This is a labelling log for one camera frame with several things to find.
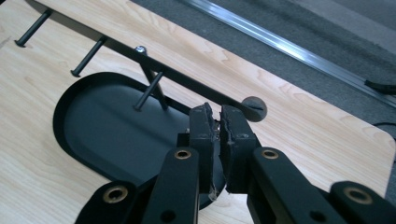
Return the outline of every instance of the metal rail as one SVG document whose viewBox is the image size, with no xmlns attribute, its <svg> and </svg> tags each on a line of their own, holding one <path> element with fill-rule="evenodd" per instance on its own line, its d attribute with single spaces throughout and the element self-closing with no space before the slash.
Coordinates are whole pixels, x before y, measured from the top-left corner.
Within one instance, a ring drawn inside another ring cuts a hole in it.
<svg viewBox="0 0 396 224">
<path fill-rule="evenodd" d="M 222 8 L 207 0 L 180 1 L 199 9 L 200 11 L 214 17 L 219 21 L 223 21 L 224 23 L 232 26 L 233 28 L 260 40 L 262 43 L 273 47 L 274 49 L 277 49 L 312 68 L 315 68 L 325 74 L 335 77 L 349 84 L 350 86 L 373 96 L 377 100 L 396 107 L 396 97 L 381 94 L 378 91 L 375 91 L 370 87 L 366 86 L 364 84 L 366 79 L 359 77 L 350 71 L 347 71 L 345 68 L 340 67 L 335 63 L 319 57 L 318 55 L 314 54 L 309 50 L 301 48 L 300 46 L 290 42 L 289 40 L 279 35 L 276 35 L 260 27 L 257 24 L 232 13 L 225 8 Z"/>
</svg>

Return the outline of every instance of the wooden table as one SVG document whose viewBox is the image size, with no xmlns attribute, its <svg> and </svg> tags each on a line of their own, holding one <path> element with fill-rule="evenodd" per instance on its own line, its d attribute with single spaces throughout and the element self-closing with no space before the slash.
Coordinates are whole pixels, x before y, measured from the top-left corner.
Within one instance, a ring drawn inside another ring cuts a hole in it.
<svg viewBox="0 0 396 224">
<path fill-rule="evenodd" d="M 26 48 L 18 39 L 40 16 L 28 2 L 0 6 L 0 223 L 71 223 L 105 178 L 68 156 L 52 114 L 90 39 L 48 20 Z M 264 146 L 285 152 L 312 184 L 328 190 L 352 180 L 385 195 L 395 145 L 376 127 L 126 0 L 37 0 L 149 55 L 235 100 L 254 95 L 268 106 L 251 123 Z M 82 75 L 111 71 L 145 81 L 136 63 L 101 48 Z M 189 106 L 206 99 L 162 81 L 166 95 Z M 222 193 L 201 223 L 251 223 L 246 197 Z"/>
</svg>

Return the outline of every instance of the gray carpet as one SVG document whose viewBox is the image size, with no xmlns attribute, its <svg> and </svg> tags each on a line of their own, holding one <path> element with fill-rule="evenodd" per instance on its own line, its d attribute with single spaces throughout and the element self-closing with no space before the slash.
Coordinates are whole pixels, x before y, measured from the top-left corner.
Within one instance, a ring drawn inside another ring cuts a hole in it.
<svg viewBox="0 0 396 224">
<path fill-rule="evenodd" d="M 239 55 L 369 123 L 396 122 L 396 109 L 333 77 L 297 62 L 177 0 L 134 0 L 203 38 Z M 271 32 L 374 82 L 396 84 L 396 56 L 286 0 L 212 0 Z M 381 129 L 396 136 L 396 128 Z M 393 167 L 387 199 L 396 205 Z"/>
</svg>

